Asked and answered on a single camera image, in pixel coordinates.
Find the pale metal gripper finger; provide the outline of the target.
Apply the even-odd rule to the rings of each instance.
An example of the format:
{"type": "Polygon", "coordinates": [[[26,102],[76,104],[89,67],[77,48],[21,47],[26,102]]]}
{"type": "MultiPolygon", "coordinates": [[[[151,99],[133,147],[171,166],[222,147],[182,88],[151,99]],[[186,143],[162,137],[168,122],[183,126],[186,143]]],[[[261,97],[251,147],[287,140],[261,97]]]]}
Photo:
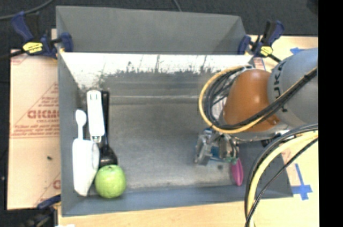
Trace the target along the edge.
{"type": "Polygon", "coordinates": [[[213,133],[200,133],[197,140],[197,151],[210,151],[212,147],[213,133]]]}
{"type": "Polygon", "coordinates": [[[193,162],[200,166],[206,166],[211,158],[212,154],[209,150],[201,149],[196,151],[193,162]]]}

